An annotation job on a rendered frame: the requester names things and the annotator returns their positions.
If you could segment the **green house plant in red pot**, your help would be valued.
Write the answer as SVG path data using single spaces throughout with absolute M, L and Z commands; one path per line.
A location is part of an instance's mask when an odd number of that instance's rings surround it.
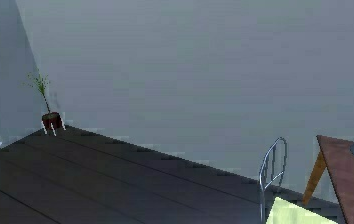
M 40 93 L 47 109 L 47 112 L 41 116 L 41 125 L 44 130 L 44 134 L 47 135 L 49 131 L 52 131 L 53 135 L 56 136 L 58 129 L 62 128 L 63 130 L 66 130 L 65 123 L 60 113 L 53 111 L 50 108 L 47 97 L 47 88 L 50 84 L 48 76 L 42 75 L 40 70 L 37 70 L 37 72 L 29 72 L 27 74 L 27 79 L 28 82 L 26 82 L 26 85 L 36 89 Z

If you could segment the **metal chair with pale seat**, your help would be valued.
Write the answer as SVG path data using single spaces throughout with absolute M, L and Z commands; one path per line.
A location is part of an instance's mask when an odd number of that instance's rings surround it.
M 279 173 L 271 172 L 270 180 L 267 180 L 269 158 L 272 158 L 272 163 L 275 162 L 276 149 L 279 142 L 284 145 L 283 165 Z M 295 205 L 279 196 L 274 198 L 270 211 L 267 211 L 265 192 L 276 179 L 279 179 L 278 187 L 281 187 L 286 169 L 287 155 L 287 141 L 283 137 L 278 137 L 263 157 L 258 173 L 260 224 L 337 224 L 333 220 Z

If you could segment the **brown wooden table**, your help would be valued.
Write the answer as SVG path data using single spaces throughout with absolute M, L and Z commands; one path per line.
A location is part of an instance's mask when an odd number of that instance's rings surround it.
M 307 182 L 302 203 L 309 203 L 324 170 L 327 170 L 345 223 L 354 224 L 354 155 L 351 152 L 354 142 L 322 135 L 317 135 L 317 141 L 320 151 Z

